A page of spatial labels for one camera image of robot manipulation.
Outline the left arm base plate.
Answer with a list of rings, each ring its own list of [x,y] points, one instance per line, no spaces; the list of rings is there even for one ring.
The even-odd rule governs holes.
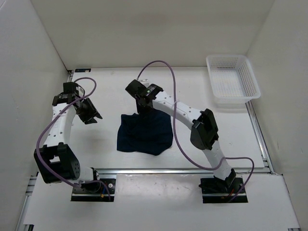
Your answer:
[[[116,175],[99,174],[101,183],[82,183],[74,187],[71,193],[72,202],[113,202],[116,192]]]

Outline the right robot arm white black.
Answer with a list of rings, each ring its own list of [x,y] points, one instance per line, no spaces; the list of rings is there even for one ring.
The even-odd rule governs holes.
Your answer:
[[[168,95],[161,87],[155,84],[146,87],[139,81],[133,80],[125,90],[135,99],[139,107],[156,109],[173,117],[173,135],[179,150],[194,166],[214,173],[212,183],[215,188],[225,193],[233,187],[236,173],[228,164],[221,150],[218,141],[218,126],[211,110],[200,111],[189,107],[177,101],[176,95]],[[211,167],[203,167],[197,164],[183,151],[176,133],[176,120],[190,130],[191,144],[205,154]]]

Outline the navy blue shorts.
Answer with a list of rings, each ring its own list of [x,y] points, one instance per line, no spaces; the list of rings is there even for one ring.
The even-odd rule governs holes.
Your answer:
[[[172,143],[170,115],[157,110],[142,115],[121,115],[116,142],[118,151],[158,156],[169,149]]]

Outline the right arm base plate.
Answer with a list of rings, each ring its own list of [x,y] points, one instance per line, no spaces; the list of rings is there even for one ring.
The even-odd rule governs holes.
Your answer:
[[[218,185],[215,178],[201,178],[199,187],[202,190],[203,204],[248,203],[245,188],[231,200],[243,184],[242,178],[235,178],[230,187]]]

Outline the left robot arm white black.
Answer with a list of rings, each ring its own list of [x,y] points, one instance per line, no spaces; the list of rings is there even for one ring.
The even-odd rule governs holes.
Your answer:
[[[52,101],[52,121],[40,134],[34,158],[45,183],[64,181],[71,186],[97,192],[101,181],[93,167],[82,167],[69,146],[71,128],[76,116],[85,124],[95,124],[102,116],[76,82],[65,82],[63,92]]]

